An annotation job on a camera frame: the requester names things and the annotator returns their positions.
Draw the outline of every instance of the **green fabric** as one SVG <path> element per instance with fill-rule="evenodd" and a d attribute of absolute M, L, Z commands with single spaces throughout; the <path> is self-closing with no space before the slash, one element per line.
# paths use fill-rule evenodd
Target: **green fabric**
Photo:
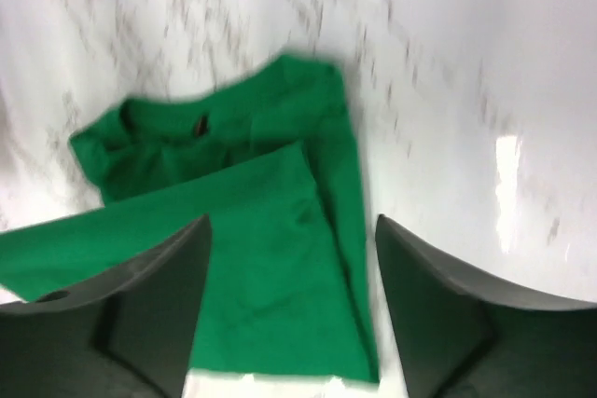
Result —
<path fill-rule="evenodd" d="M 0 236 L 0 283 L 36 298 L 209 213 L 192 367 L 379 381 L 356 143 L 333 65 L 283 55 L 200 101 L 129 98 L 71 145 L 107 207 Z"/>

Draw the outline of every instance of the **folded garment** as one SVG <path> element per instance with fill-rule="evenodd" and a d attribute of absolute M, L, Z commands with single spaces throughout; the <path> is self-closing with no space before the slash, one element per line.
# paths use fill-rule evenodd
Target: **folded garment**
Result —
<path fill-rule="evenodd" d="M 192 367 L 379 381 L 336 67 L 283 55 L 200 101 L 128 98 L 71 145 L 107 207 L 1 236 L 0 283 L 36 298 L 209 213 Z"/>

